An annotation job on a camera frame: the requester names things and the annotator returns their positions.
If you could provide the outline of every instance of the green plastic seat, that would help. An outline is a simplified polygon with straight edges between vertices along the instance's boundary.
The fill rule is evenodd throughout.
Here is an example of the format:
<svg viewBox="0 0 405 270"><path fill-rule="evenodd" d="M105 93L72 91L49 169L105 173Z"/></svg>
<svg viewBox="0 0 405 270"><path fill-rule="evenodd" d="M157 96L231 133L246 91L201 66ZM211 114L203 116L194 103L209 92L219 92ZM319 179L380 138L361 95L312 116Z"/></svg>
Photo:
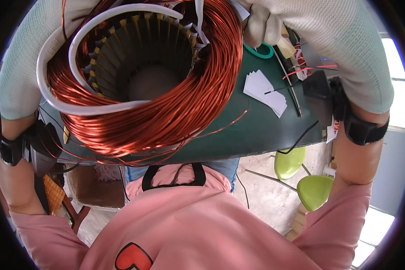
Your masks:
<svg viewBox="0 0 405 270"><path fill-rule="evenodd" d="M306 147L294 148L286 155L276 153L275 173L278 178L280 180L286 180L293 177L302 166L305 154Z"/></svg>
<svg viewBox="0 0 405 270"><path fill-rule="evenodd" d="M327 202L333 179L327 176L310 175L303 177L297 184L297 193L308 211L315 211Z"/></svg>

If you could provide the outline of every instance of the window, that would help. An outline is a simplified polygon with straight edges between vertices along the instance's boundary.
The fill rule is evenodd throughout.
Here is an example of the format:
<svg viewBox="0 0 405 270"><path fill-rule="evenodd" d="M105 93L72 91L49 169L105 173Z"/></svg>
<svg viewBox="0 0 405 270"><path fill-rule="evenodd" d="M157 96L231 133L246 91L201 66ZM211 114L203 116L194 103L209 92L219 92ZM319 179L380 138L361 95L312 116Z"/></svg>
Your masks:
<svg viewBox="0 0 405 270"><path fill-rule="evenodd" d="M382 41L394 88L389 125L405 128L405 69L393 40L383 38Z"/></svg>
<svg viewBox="0 0 405 270"><path fill-rule="evenodd" d="M355 257L352 261L353 268L360 267L372 254L383 240L387 231L394 221L394 216L383 213L377 209L369 208L365 216L365 222L360 234L358 246L355 249Z"/></svg>

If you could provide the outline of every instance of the copper wire coil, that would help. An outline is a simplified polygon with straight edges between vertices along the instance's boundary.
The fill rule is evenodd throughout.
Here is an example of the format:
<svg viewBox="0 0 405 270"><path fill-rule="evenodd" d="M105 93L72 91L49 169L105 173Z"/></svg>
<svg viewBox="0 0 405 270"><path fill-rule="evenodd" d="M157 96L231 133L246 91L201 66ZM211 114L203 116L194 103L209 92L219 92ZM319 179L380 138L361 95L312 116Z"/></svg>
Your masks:
<svg viewBox="0 0 405 270"><path fill-rule="evenodd" d="M101 1L83 24L113 2ZM203 31L210 45L200 52L202 61L177 87L128 111L95 116L61 114L70 133L93 152L120 158L163 146L179 144L181 148L208 127L234 89L242 59L242 29L227 0L205 0L204 20ZM97 29L93 30L81 44L77 59L82 66L87 62L88 44L96 32ZM93 95L76 82L67 61L69 44L66 42L48 63L47 76L54 96L66 103L85 106L118 103ZM123 164L135 165L135 162Z"/></svg>

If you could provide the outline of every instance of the pink sweatshirt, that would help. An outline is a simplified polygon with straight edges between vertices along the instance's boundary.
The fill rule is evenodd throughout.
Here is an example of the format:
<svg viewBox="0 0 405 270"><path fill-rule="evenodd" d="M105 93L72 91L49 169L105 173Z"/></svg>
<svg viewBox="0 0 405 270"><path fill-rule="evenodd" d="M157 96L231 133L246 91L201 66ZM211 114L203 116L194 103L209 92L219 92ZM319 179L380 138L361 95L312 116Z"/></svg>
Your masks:
<svg viewBox="0 0 405 270"><path fill-rule="evenodd" d="M179 183L194 180L190 165L185 167ZM170 183L177 168L161 167L153 183ZM138 194L90 248L62 217L19 213L11 217L40 269L350 268L371 184L348 187L308 213L302 234L289 242L226 191L224 176L204 170L204 187L165 187Z"/></svg>

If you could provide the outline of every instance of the green scissors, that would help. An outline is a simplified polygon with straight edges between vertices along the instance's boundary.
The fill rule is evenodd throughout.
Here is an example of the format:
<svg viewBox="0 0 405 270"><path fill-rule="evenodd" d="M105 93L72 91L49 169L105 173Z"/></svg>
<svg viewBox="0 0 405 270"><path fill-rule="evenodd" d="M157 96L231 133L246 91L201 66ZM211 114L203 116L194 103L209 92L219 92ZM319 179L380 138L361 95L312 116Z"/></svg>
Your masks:
<svg viewBox="0 0 405 270"><path fill-rule="evenodd" d="M262 59L269 59L274 54L273 47L268 45L264 41L263 41L262 45L269 48L269 50L270 50L269 54L260 54L259 52L257 52L257 49L253 50L251 47L247 46L246 43L244 43L244 41L243 41L243 45L248 51L250 51L251 54L255 55L256 57L262 58Z"/></svg>

